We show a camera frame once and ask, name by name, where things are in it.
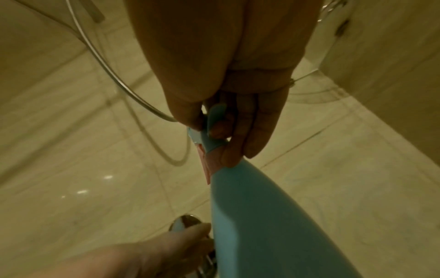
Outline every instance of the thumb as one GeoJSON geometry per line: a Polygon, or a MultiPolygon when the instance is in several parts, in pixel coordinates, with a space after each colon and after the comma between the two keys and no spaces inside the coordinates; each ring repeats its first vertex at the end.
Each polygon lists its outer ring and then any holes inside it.
{"type": "Polygon", "coordinates": [[[201,131],[203,128],[202,102],[188,102],[164,90],[168,108],[174,118],[180,123],[201,131]]]}

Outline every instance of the blue bottle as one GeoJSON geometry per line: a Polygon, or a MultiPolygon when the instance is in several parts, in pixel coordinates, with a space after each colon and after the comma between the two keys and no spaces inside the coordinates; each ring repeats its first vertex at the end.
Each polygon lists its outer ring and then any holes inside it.
{"type": "Polygon", "coordinates": [[[226,107],[210,109],[202,132],[189,129],[211,183],[212,222],[221,278],[361,277],[317,224],[271,179],[242,160],[218,167],[227,141],[209,138],[226,107]]]}

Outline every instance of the hand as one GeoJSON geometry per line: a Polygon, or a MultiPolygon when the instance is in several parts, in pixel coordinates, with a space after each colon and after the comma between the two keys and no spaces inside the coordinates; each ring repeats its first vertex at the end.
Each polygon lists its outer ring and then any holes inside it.
{"type": "Polygon", "coordinates": [[[180,278],[214,249],[210,224],[168,232],[146,242],[114,245],[70,259],[29,278],[180,278]]]}
{"type": "Polygon", "coordinates": [[[267,144],[286,102],[293,69],[322,0],[126,0],[132,24],[174,117],[200,130],[202,104],[228,104],[210,131],[231,140],[235,166],[267,144]]]}

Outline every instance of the person's left hand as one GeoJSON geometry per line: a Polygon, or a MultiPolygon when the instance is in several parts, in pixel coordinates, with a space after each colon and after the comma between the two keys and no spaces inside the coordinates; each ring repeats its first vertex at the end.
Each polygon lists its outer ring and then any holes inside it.
{"type": "Polygon", "coordinates": [[[210,230],[204,223],[145,242],[104,247],[28,278],[180,278],[214,249],[210,230]]]}

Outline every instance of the tile floor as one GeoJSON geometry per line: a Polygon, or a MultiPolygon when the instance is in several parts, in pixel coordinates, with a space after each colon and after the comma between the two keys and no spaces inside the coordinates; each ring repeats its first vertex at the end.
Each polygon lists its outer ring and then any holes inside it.
{"type": "MultiPolygon", "coordinates": [[[[85,17],[90,37],[168,112],[120,2],[97,4],[107,20],[85,17]]],[[[122,95],[70,34],[10,8],[26,17],[23,28],[44,32],[1,45],[0,277],[149,238],[184,213],[209,221],[209,187],[185,128],[122,95]]],[[[294,77],[309,71],[304,60],[294,77]]],[[[252,161],[365,277],[439,275],[439,167],[319,72],[291,89],[252,161]]]]}

